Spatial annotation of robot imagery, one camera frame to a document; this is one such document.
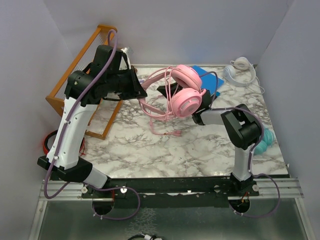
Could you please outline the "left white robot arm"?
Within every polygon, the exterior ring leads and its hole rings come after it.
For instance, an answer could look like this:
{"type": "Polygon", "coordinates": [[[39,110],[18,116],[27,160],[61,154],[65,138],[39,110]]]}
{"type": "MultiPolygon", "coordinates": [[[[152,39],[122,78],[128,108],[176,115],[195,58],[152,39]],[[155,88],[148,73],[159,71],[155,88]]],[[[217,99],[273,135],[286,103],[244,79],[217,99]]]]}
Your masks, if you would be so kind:
{"type": "Polygon", "coordinates": [[[97,196],[106,197],[111,190],[108,176],[79,156],[88,123],[102,99],[108,94],[120,100],[147,96],[125,49],[99,45],[93,61],[67,78],[64,108],[54,143],[37,163],[47,173],[54,171],[65,182],[93,186],[97,196]]]}

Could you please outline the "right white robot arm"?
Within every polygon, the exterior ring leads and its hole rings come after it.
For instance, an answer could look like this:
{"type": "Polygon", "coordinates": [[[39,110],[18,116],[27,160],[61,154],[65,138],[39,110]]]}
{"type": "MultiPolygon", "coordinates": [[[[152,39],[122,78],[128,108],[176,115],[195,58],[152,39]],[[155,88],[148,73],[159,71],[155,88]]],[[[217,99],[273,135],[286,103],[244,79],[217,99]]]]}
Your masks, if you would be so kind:
{"type": "Polygon", "coordinates": [[[199,108],[192,114],[193,121],[200,125],[223,125],[234,146],[234,167],[230,174],[230,191],[240,196],[253,181],[253,152],[262,138],[261,121],[243,103],[235,107],[211,109],[214,96],[207,91],[199,108]]]}

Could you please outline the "teal cat-ear headphones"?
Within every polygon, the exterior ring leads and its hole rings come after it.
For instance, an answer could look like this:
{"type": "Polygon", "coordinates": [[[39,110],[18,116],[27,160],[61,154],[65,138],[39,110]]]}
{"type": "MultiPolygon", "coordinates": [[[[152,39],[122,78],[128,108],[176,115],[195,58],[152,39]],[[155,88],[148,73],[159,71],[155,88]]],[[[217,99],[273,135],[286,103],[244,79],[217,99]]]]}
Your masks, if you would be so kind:
{"type": "Polygon", "coordinates": [[[268,147],[272,146],[275,141],[274,133],[268,129],[264,128],[264,135],[261,142],[255,147],[254,154],[261,155],[267,151],[268,147]]]}

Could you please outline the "pink cat-ear headphones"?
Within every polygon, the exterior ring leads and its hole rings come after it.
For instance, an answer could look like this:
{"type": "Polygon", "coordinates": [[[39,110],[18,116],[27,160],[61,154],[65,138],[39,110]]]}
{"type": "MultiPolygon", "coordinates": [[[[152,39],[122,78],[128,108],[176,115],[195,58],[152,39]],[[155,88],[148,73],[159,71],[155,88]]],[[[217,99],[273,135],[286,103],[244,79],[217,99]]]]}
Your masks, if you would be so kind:
{"type": "Polygon", "coordinates": [[[189,66],[179,64],[168,66],[153,72],[141,86],[147,90],[152,84],[164,80],[164,85],[168,90],[171,84],[178,84],[183,89],[171,96],[166,96],[166,110],[161,111],[146,102],[146,98],[140,98],[139,105],[141,110],[150,117],[149,125],[153,134],[158,136],[173,135],[179,137],[181,132],[178,130],[159,133],[153,127],[153,120],[168,122],[175,118],[186,118],[191,116],[202,103],[202,95],[206,89],[201,88],[202,80],[198,73],[189,66]]]}

